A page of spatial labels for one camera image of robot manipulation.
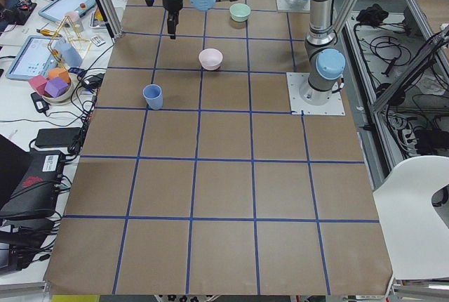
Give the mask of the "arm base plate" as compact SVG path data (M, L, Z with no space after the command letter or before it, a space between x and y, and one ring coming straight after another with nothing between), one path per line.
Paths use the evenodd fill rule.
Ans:
M338 82L329 91L309 85L309 73L287 72L290 112L294 115L345 116Z
M277 10L287 13L309 13L311 0L276 0Z

